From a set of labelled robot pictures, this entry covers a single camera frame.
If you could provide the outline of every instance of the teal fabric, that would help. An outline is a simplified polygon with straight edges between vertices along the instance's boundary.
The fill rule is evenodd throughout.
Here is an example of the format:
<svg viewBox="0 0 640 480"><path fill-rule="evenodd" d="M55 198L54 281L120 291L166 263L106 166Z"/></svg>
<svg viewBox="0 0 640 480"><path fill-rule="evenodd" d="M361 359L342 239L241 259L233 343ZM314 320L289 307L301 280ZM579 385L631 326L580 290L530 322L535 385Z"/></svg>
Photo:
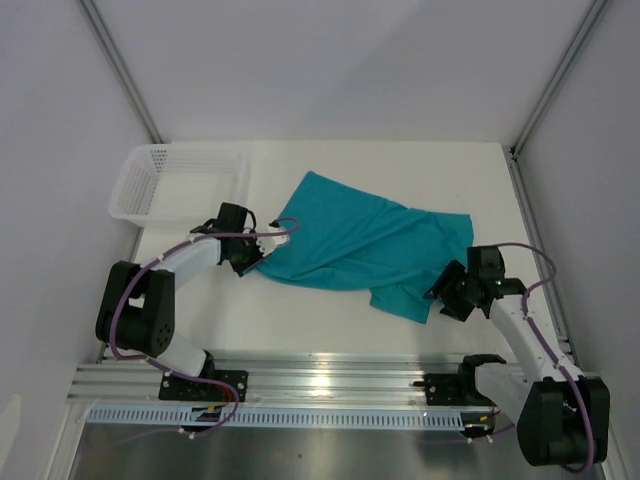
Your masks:
<svg viewBox="0 0 640 480"><path fill-rule="evenodd" d="M288 245L258 266L286 284L327 290L371 290L370 304L426 323L422 298L454 258L465 263L471 217L406 208L314 172L304 177L283 217L301 227Z"/></svg>

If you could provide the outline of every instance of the white wall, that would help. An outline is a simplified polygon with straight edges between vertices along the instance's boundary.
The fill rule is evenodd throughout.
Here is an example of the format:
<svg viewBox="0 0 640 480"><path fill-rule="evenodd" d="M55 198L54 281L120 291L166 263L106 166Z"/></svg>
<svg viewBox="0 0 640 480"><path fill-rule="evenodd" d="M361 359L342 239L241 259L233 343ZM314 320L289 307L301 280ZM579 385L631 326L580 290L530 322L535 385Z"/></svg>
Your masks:
<svg viewBox="0 0 640 480"><path fill-rule="evenodd" d="M640 475L638 19L640 3L613 2L521 163L579 359L611 389L614 426Z"/></svg>
<svg viewBox="0 0 640 480"><path fill-rule="evenodd" d="M2 478L35 479L110 265L133 230L107 200L145 135L74 2L0 5L0 408L23 396Z"/></svg>
<svg viewBox="0 0 640 480"><path fill-rule="evenodd" d="M591 0L99 0L166 139L512 144Z"/></svg>

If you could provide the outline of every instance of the white basket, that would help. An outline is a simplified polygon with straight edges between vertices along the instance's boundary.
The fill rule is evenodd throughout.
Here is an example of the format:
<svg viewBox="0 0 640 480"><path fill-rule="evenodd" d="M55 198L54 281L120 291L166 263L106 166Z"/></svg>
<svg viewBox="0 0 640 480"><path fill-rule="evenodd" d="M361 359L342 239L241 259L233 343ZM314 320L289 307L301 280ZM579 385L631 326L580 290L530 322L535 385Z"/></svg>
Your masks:
<svg viewBox="0 0 640 480"><path fill-rule="evenodd" d="M141 145L122 166L109 214L141 227L195 227L222 202L245 205L246 151L192 145Z"/></svg>

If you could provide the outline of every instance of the white table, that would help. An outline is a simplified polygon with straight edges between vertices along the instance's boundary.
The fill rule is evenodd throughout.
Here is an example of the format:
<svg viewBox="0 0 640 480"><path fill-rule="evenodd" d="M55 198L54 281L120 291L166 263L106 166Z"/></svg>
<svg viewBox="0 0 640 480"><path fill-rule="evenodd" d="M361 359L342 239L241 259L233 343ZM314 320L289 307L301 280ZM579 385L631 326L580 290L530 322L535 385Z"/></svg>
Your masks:
<svg viewBox="0 0 640 480"><path fill-rule="evenodd" d="M469 213L476 245L527 242L497 143L270 141L240 145L253 150L246 206L259 222L276 218L305 173L314 170L406 206ZM218 205L211 208L215 216ZM158 255L186 233L184 229L146 229L137 261ZM525 285L539 279L529 251L509 248L503 254L507 275L520 277ZM206 271L177 293L176 330L196 345L218 351L511 357L500 332L479 310L461 323L441 315L440 307L434 305L427 324L421 325L370 307L369 298L369 291L286 286L258 272L238 278L225 265ZM541 292L534 293L530 305L540 321L550 321Z"/></svg>

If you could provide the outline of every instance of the metal floor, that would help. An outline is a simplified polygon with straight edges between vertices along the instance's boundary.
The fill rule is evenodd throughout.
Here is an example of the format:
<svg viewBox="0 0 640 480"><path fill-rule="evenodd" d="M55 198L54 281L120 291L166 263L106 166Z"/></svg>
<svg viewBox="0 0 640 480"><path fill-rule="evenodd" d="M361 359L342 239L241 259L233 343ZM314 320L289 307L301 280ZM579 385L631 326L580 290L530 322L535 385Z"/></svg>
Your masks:
<svg viewBox="0 0 640 480"><path fill-rule="evenodd" d="M515 433L496 438L493 444L467 445L444 443L458 439L455 433L234 427L195 441L168 433L114 448L100 448L149 428L157 427L87 425L70 478L566 478L559 468L528 466L519 452Z"/></svg>

